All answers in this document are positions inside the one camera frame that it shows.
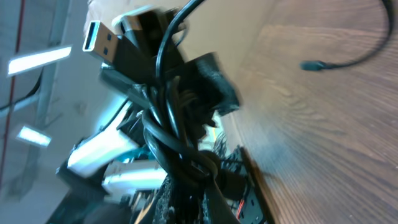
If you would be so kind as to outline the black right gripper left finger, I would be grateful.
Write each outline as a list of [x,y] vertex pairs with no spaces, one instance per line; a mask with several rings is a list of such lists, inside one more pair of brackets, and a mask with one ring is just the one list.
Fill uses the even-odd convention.
[[169,203],[173,186],[173,180],[168,175],[163,181],[151,205],[147,208],[146,213],[141,216],[141,219],[137,218],[136,223],[166,224],[169,220]]

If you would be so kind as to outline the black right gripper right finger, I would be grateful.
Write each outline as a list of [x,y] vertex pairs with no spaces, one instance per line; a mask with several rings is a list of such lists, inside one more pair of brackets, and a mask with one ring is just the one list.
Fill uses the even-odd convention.
[[205,189],[202,207],[205,216],[204,223],[239,224],[215,183],[210,183]]

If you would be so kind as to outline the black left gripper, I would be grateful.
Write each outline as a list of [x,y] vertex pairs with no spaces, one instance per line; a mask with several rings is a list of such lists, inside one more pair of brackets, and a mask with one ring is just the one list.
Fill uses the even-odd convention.
[[[218,66],[216,54],[207,53],[189,62],[177,59],[167,61],[168,70],[164,78],[171,80],[180,77],[181,90],[192,90],[211,109],[218,114],[226,115],[239,109],[240,103],[232,83],[224,77]],[[160,86],[162,83],[155,77],[155,72],[143,74],[136,68],[127,67],[125,72],[120,72],[113,67],[102,67],[100,80],[125,95],[133,88],[140,86]]]

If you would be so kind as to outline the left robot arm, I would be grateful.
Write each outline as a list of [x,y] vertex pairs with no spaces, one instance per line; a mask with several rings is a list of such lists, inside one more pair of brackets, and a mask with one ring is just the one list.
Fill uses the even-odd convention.
[[108,194],[105,171],[120,155],[138,149],[139,139],[166,177],[145,223],[236,223],[216,180],[222,176],[216,156],[198,149],[214,113],[239,108],[236,92],[221,72],[216,55],[185,62],[173,53],[156,74],[153,58],[139,53],[117,55],[106,81],[120,91],[136,90],[119,112],[117,126],[74,145],[57,176],[70,188],[49,218],[50,223],[83,223],[89,206]]

